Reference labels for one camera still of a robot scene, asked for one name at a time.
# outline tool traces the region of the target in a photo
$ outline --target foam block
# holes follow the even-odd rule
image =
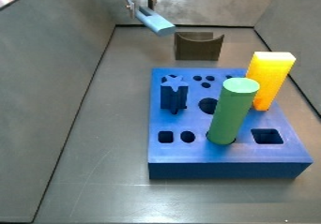
[[[289,52],[256,52],[246,77],[260,83],[253,107],[266,111],[292,70],[295,56]]]
[[[182,76],[166,76],[161,84],[161,108],[169,109],[172,114],[177,114],[180,109],[188,108],[189,85],[182,80]]]
[[[266,112],[250,108],[232,145],[209,141],[216,102],[229,77],[242,68],[155,68],[150,89],[150,179],[295,178],[312,156],[277,105]],[[173,115],[161,109],[161,83],[168,75],[189,84],[188,108]]]
[[[248,78],[229,78],[224,81],[208,135],[212,142],[230,144],[234,141],[258,88],[257,81]]]

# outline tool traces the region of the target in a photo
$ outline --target gray wall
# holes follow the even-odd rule
[[[273,51],[297,57],[291,76],[321,114],[321,0],[273,0],[254,29]]]
[[[147,0],[133,0],[146,6]],[[254,26],[272,0],[158,0],[157,12],[174,24]],[[109,0],[111,16],[118,24],[131,20],[125,0]]]
[[[31,222],[114,23],[106,0],[0,11],[0,222]]]

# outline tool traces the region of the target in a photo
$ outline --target square hole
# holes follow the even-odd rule
[[[252,129],[250,132],[258,144],[284,144],[276,129]]]
[[[158,132],[158,141],[161,143],[173,143],[174,142],[173,131],[159,131]]]

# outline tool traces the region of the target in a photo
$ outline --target blue shape sorter board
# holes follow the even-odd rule
[[[312,157],[277,105],[266,112],[250,108],[236,141],[208,140],[213,107],[222,83],[245,77],[244,68],[154,68],[150,88],[150,179],[295,178]],[[172,114],[161,109],[161,84],[166,76],[189,84],[188,108]]]

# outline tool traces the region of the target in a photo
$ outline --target gray table surface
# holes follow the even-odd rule
[[[315,163],[295,180],[149,179],[153,67],[248,67],[268,48],[250,28],[225,34],[218,62],[176,61],[173,37],[115,29],[77,118],[36,223],[320,223],[321,124],[291,79],[277,96]]]

